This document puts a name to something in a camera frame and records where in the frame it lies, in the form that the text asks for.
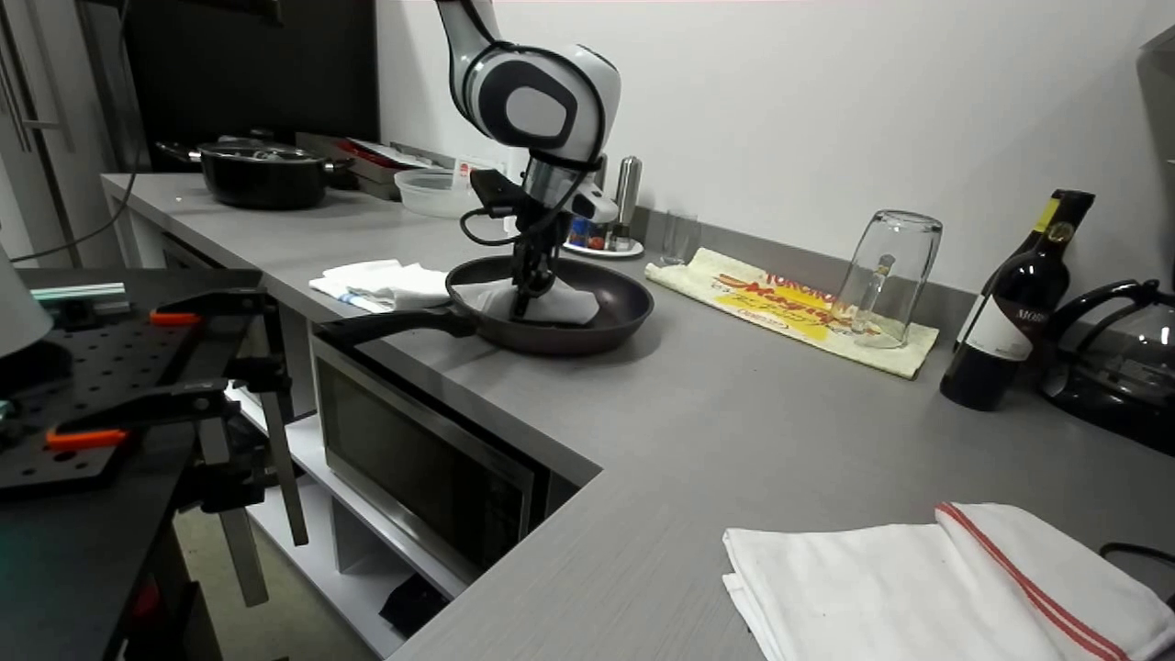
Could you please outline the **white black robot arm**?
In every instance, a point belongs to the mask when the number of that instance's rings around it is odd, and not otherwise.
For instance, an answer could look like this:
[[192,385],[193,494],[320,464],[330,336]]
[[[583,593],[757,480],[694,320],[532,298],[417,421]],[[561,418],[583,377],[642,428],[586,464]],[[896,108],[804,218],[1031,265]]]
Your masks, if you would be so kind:
[[492,0],[432,0],[448,40],[448,95],[488,139],[527,155],[515,242],[515,282],[548,289],[565,207],[599,171],[619,71],[586,44],[519,44],[497,31]]

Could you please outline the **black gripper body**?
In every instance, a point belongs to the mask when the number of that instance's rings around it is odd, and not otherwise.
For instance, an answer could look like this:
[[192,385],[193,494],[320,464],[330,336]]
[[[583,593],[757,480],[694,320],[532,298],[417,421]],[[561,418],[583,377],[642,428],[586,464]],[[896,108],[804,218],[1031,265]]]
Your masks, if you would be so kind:
[[509,185],[497,171],[473,171],[468,188],[488,218],[509,218],[519,229],[515,256],[509,256],[515,282],[550,288],[559,270],[559,245],[570,229],[570,215],[561,207],[548,207],[525,194],[519,185]]

